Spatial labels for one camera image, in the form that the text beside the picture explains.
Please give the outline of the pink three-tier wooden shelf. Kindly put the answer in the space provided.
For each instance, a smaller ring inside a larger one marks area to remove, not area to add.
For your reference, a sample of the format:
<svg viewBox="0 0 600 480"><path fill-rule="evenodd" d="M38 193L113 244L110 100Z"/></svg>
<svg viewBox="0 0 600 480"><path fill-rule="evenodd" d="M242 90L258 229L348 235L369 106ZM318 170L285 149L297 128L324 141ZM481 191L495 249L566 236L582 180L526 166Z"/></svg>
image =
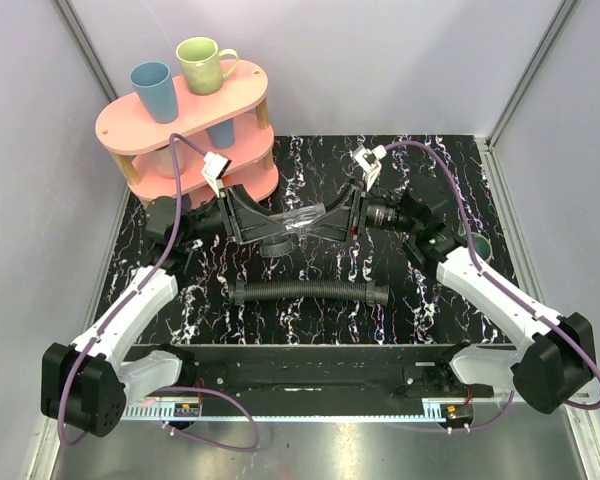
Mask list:
<svg viewBox="0 0 600 480"><path fill-rule="evenodd" d="M160 177L151 154L168 146L178 133L205 152L217 152L231 160L222 181L226 186L242 184L256 200L270 196L278 185L273 160L274 131L268 120L268 77L259 65L240 60L234 72L216 93L191 93L181 75L173 78L179 116L160 124L146 111L135 93L106 106L95 123L95 133L127 180L131 192L143 203L161 196L175 196L174 179ZM232 119L235 143L227 149L212 146L206 129Z"/></svg>

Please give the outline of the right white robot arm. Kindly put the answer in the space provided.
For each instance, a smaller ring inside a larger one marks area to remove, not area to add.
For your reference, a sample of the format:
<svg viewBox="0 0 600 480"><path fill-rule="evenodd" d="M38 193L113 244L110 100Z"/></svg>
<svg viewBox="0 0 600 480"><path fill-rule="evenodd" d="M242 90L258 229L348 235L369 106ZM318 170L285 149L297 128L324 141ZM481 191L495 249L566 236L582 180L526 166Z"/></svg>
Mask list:
<svg viewBox="0 0 600 480"><path fill-rule="evenodd" d="M345 241L364 228L404 232L409 261L434 275L491 320L513 347L455 347L434 371L434 384L446 396L468 385L516 391L535 410L549 414L600 371L593 329L578 313L560 314L522 292L478 257L469 235L459 236L443 221L446 198L426 203L412 190L398 201L373 198L356 183L346 185L328 205L316 206L310 232Z"/></svg>

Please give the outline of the blue cup middle shelf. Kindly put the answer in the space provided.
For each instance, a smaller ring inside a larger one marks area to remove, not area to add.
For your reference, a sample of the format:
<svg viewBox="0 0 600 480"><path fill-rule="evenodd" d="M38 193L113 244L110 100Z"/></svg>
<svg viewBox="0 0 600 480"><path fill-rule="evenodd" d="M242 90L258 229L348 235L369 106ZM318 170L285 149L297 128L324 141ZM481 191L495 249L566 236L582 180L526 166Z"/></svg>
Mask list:
<svg viewBox="0 0 600 480"><path fill-rule="evenodd" d="M212 146L216 149L227 149L235 143L234 122L227 119L206 129Z"/></svg>

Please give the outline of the teal ceramic cup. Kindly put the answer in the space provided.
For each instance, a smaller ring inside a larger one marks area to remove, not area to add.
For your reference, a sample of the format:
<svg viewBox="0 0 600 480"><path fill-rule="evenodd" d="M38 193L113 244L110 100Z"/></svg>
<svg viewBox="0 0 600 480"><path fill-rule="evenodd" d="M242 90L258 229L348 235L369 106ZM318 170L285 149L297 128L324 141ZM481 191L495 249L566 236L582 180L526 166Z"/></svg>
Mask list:
<svg viewBox="0 0 600 480"><path fill-rule="evenodd" d="M474 232L471 234L475 253L487 264L493 259L493 249L490 240L484 235Z"/></svg>

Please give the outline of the blue plastic tumbler on top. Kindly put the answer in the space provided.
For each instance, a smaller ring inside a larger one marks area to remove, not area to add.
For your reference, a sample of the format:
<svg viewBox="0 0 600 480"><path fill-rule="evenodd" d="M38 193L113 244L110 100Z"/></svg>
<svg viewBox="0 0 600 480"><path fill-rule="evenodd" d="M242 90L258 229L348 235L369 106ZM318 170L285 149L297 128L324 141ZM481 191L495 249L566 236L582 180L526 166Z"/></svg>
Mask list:
<svg viewBox="0 0 600 480"><path fill-rule="evenodd" d="M179 115L176 91L170 68L158 61L136 66L129 80L142 105L154 121L168 124Z"/></svg>

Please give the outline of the clear plastic canister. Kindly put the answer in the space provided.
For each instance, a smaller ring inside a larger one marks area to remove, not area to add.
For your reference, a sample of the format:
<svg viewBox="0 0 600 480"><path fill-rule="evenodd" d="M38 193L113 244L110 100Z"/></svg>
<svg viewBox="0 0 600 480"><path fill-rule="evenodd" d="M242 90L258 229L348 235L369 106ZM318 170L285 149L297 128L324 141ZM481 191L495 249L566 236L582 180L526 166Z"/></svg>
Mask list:
<svg viewBox="0 0 600 480"><path fill-rule="evenodd" d="M269 235L259 242L259 252L264 258L278 258L289 255L298 245L299 238L305 236L309 227L326 213L323 203L290 210L269 217L283 227L283 232Z"/></svg>

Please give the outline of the white faceted cup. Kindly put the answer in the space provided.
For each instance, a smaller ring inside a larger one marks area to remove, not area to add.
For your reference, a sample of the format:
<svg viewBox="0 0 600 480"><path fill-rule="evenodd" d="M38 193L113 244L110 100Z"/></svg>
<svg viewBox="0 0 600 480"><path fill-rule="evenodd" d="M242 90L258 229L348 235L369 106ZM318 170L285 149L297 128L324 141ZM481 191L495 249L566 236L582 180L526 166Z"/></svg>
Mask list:
<svg viewBox="0 0 600 480"><path fill-rule="evenodd" d="M179 144L175 145L176 160L178 172L182 174L185 171L183 163L183 156ZM171 147L165 146L163 148L155 150L152 154L152 162L155 167L157 174L166 179L174 179L176 171L173 166L173 159L171 155Z"/></svg>

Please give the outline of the green ceramic mug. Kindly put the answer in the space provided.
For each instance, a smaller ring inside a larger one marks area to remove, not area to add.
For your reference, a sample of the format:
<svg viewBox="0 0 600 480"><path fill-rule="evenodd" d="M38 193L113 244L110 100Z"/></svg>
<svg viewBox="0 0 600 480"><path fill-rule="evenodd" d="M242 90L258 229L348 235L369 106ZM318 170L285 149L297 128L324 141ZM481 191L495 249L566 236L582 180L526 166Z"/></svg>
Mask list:
<svg viewBox="0 0 600 480"><path fill-rule="evenodd" d="M221 50L215 40L207 37L182 41L176 56L189 91L202 96L219 91L240 60L236 50Z"/></svg>

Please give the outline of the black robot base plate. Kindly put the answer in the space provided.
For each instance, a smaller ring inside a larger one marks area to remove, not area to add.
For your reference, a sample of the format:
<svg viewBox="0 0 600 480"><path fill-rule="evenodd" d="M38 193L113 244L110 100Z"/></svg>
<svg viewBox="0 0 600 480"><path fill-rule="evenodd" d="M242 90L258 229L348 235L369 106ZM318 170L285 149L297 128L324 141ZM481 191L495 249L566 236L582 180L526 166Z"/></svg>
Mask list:
<svg viewBox="0 0 600 480"><path fill-rule="evenodd" d="M478 402L441 368L448 346L194 345L191 385L217 389L258 417L420 415L425 399Z"/></svg>

